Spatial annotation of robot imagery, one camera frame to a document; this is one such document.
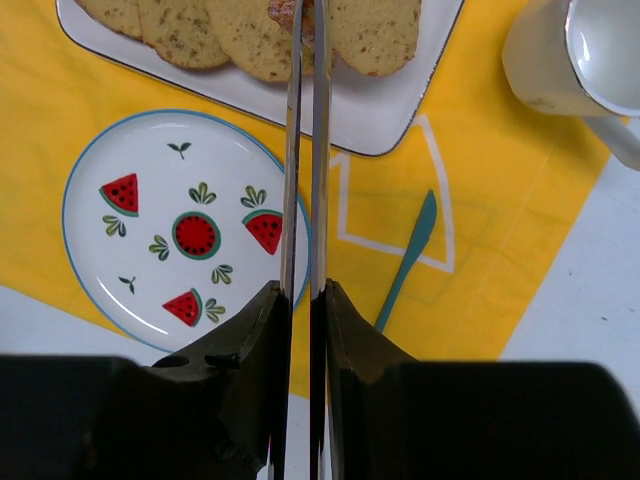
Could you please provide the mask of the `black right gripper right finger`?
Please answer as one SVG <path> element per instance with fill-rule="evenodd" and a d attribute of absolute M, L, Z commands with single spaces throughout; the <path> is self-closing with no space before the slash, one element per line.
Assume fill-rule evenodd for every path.
<path fill-rule="evenodd" d="M 635 479 L 639 423 L 585 362 L 419 361 L 326 290 L 337 479 Z"/>

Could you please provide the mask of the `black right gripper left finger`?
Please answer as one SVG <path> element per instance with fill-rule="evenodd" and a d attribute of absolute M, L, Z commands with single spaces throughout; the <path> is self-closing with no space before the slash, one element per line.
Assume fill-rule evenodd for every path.
<path fill-rule="evenodd" d="M 150 366 L 5 355 L 1 475 L 280 479 L 289 340 L 289 304 L 272 281 L 221 326 Z"/>

